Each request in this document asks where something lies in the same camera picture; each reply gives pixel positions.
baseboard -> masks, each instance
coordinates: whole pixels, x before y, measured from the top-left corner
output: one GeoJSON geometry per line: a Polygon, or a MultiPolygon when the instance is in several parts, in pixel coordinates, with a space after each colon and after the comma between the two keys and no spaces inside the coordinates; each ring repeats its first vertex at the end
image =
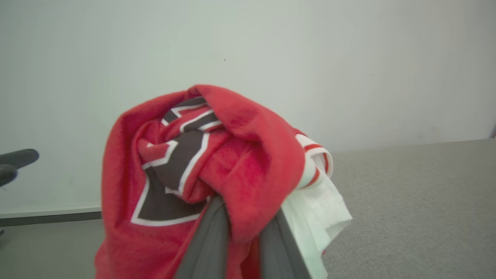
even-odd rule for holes
{"type": "Polygon", "coordinates": [[[101,205],[0,213],[0,219],[78,214],[102,211],[101,205]]]}
{"type": "Polygon", "coordinates": [[[101,219],[101,212],[87,212],[75,214],[60,214],[48,216],[34,216],[34,217],[20,217],[20,218],[6,218],[0,219],[0,227],[9,226],[24,226],[33,224],[46,224],[46,223],[60,223],[60,222],[73,222],[83,220],[101,219]]]}

red stripe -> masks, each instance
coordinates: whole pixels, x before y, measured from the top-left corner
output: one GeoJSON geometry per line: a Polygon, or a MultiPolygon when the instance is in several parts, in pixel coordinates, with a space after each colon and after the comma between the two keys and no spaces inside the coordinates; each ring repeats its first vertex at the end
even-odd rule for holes
{"type": "Polygon", "coordinates": [[[329,173],[329,160],[327,160],[327,154],[324,153],[324,160],[325,160],[325,173],[329,173]]]}
{"type": "Polygon", "coordinates": [[[312,185],[315,181],[317,181],[317,179],[318,179],[318,169],[317,169],[317,168],[315,168],[315,174],[313,175],[313,178],[312,178],[312,179],[311,179],[311,181],[310,181],[308,184],[306,184],[306,185],[305,185],[305,187],[303,187],[303,188],[306,188],[306,187],[308,187],[308,186],[312,185]]]}
{"type": "Polygon", "coordinates": [[[322,146],[320,144],[314,143],[314,144],[309,144],[309,145],[305,146],[304,149],[306,151],[308,151],[310,149],[319,148],[319,147],[322,147],[322,146]]]}

red jersey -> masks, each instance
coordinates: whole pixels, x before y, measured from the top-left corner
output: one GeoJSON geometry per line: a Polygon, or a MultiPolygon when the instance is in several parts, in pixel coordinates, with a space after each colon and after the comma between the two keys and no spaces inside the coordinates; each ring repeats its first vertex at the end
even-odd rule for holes
{"type": "Polygon", "coordinates": [[[96,278],[172,278],[215,192],[231,224],[227,278],[257,277],[257,235],[304,171],[297,133],[269,109],[211,85],[122,114],[105,148],[96,278]]]}

gray carpet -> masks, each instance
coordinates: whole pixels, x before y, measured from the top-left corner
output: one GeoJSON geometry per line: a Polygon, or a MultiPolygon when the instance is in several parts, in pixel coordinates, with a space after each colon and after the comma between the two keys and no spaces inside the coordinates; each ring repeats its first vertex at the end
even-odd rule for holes
{"type": "Polygon", "coordinates": [[[496,140],[333,154],[354,221],[329,278],[496,278],[496,140]]]}
{"type": "Polygon", "coordinates": [[[90,279],[104,239],[102,220],[6,227],[0,237],[2,279],[90,279]]]}
{"type": "MultiPolygon", "coordinates": [[[[496,140],[334,153],[354,221],[329,278],[496,278],[496,140]]],[[[0,278],[93,278],[101,220],[8,227],[0,278]]]]}

white fabric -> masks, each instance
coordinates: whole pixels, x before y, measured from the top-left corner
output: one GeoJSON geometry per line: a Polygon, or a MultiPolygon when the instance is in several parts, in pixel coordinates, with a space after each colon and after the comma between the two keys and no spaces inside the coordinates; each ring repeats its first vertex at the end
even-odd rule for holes
{"type": "MultiPolygon", "coordinates": [[[[281,208],[311,278],[322,279],[327,277],[327,271],[321,256],[331,241],[351,222],[352,217],[336,186],[324,170],[324,152],[318,154],[315,149],[311,149],[305,156],[302,183],[286,197],[281,208]],[[314,177],[315,167],[319,171],[319,178],[305,187],[314,177]]],[[[330,154],[328,160],[332,166],[330,154]]]]}
{"type": "MultiPolygon", "coordinates": [[[[308,138],[307,136],[302,135],[302,134],[297,134],[296,140],[301,144],[302,147],[309,146],[309,145],[319,145],[318,143],[312,141],[310,138],[308,138]]],[[[321,168],[322,170],[324,170],[324,165],[323,165],[324,164],[324,156],[327,155],[328,162],[329,162],[329,169],[327,170],[327,176],[331,177],[333,165],[332,165],[332,156],[329,153],[329,151],[327,151],[324,147],[319,145],[319,147],[307,150],[306,154],[310,155],[315,162],[321,162],[322,163],[322,168],[321,168]]]]}

